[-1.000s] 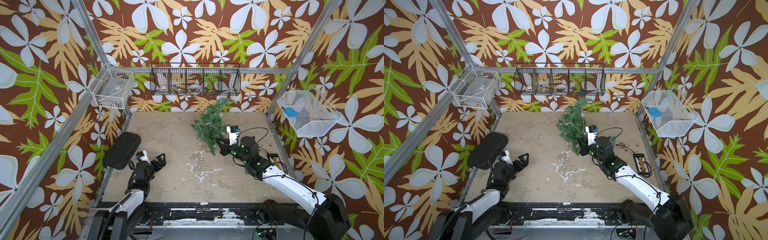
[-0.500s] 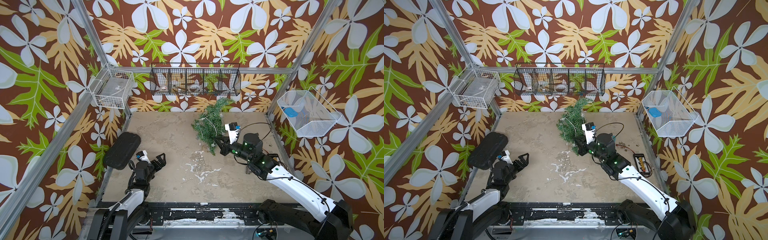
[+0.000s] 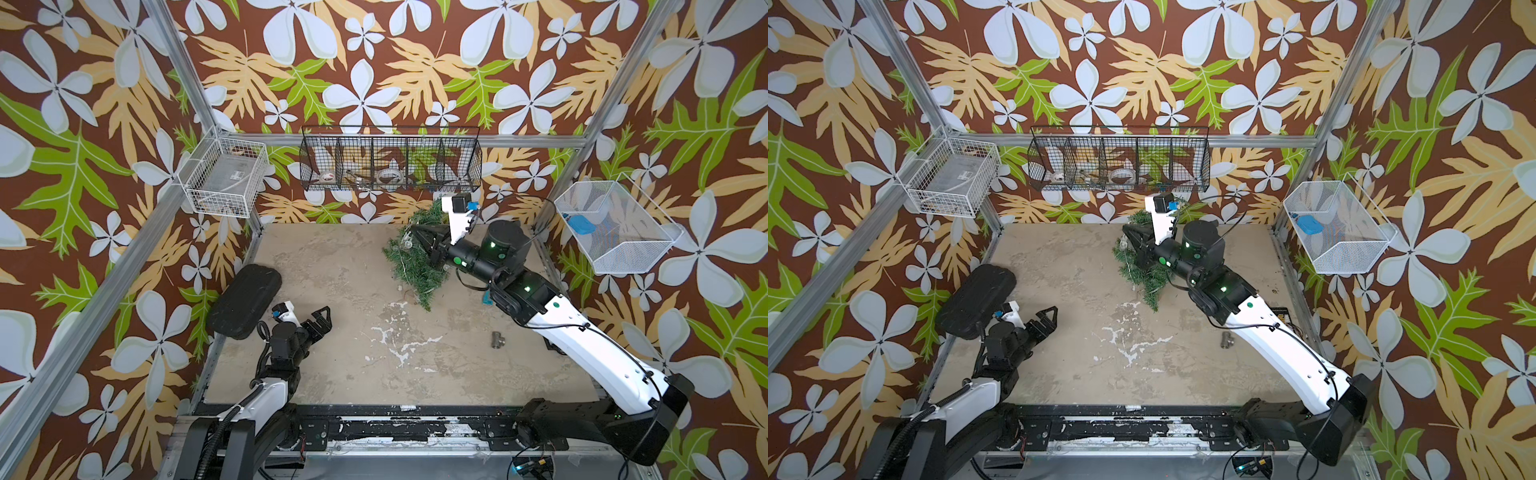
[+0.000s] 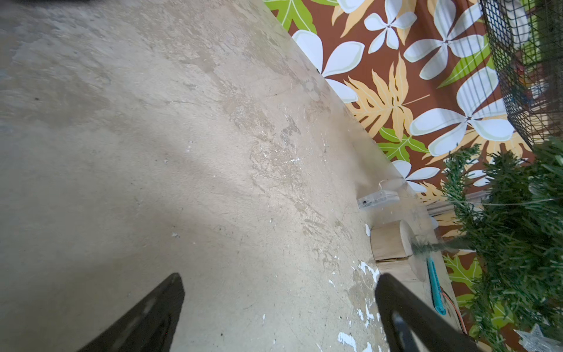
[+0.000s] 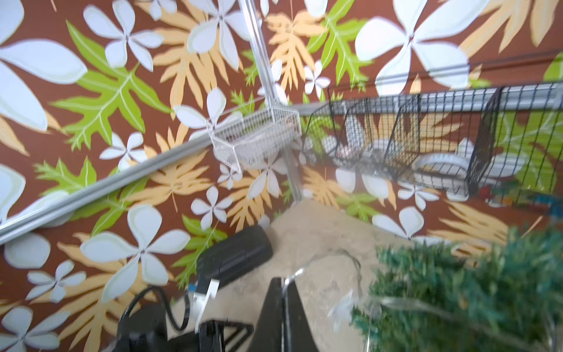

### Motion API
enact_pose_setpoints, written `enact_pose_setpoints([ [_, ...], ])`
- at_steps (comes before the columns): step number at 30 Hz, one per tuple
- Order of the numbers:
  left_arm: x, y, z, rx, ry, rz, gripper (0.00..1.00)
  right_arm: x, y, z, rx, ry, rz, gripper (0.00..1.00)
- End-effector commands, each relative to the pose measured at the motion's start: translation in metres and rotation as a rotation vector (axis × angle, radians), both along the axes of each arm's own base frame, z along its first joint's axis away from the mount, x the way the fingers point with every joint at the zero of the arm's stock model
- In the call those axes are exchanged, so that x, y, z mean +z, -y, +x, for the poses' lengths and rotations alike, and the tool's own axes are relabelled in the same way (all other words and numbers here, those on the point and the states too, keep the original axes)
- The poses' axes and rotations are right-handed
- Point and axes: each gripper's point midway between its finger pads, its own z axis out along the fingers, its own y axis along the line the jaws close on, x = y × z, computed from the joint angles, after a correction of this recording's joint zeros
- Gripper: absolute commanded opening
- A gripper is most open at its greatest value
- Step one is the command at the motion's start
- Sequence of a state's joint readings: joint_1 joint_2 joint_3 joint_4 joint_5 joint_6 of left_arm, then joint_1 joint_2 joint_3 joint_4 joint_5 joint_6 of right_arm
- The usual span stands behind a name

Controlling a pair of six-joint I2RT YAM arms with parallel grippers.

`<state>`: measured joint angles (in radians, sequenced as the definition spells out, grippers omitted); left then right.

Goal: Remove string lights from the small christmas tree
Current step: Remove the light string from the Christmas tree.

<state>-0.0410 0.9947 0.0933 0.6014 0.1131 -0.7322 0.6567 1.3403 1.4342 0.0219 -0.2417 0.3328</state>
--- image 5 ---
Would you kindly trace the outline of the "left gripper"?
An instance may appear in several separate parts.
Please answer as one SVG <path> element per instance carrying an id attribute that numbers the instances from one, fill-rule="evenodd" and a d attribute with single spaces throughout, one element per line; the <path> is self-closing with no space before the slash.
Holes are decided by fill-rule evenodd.
<path id="1" fill-rule="evenodd" d="M 253 324 L 219 320 L 205 321 L 198 328 L 195 348 L 198 352 L 238 351 L 255 331 Z"/>

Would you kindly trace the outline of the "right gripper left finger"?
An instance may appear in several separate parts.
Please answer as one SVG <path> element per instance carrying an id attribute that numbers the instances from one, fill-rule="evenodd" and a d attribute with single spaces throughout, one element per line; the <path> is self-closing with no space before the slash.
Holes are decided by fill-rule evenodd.
<path id="1" fill-rule="evenodd" d="M 257 351 L 283 351 L 282 280 L 271 280 L 257 322 Z"/>

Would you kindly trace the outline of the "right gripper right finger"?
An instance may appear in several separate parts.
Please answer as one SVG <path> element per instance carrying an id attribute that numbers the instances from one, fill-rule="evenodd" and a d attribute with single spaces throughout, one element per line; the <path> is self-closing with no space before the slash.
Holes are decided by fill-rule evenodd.
<path id="1" fill-rule="evenodd" d="M 287 286 L 285 293 L 285 350 L 319 352 L 295 282 Z"/>

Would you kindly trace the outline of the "small green christmas tree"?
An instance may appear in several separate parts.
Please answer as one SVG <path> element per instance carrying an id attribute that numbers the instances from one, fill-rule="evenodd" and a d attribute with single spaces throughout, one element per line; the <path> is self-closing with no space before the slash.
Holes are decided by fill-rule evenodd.
<path id="1" fill-rule="evenodd" d="M 453 250 L 378 250 L 381 268 L 351 312 L 368 351 L 562 350 L 560 230 L 513 227 L 475 259 Z"/>

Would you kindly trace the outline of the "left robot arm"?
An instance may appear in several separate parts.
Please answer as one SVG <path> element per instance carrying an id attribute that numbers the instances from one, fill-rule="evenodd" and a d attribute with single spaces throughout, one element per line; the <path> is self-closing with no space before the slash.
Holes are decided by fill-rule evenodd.
<path id="1" fill-rule="evenodd" d="M 191 301 L 183 295 L 183 320 L 172 314 L 162 287 L 149 286 L 137 294 L 123 312 L 112 351 L 237 351 L 254 333 L 252 324 L 209 320 L 189 326 Z"/>

